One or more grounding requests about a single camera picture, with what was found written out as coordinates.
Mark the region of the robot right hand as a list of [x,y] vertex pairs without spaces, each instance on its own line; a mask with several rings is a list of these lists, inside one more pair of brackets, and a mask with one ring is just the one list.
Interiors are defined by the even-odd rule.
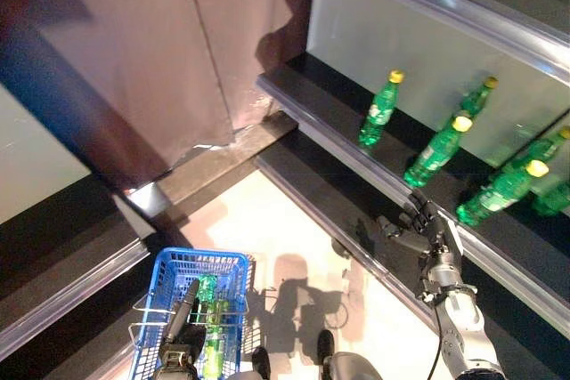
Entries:
[[377,218],[380,234],[401,246],[429,256],[441,255],[444,263],[461,270],[462,249],[453,226],[439,214],[437,206],[414,189],[399,215],[399,224],[385,216]]

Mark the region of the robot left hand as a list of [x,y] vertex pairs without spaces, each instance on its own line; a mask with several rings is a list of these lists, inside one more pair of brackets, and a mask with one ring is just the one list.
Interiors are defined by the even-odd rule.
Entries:
[[194,279],[167,325],[167,332],[159,347],[159,359],[163,368],[189,370],[200,356],[207,330],[204,325],[190,322],[199,289],[200,281]]

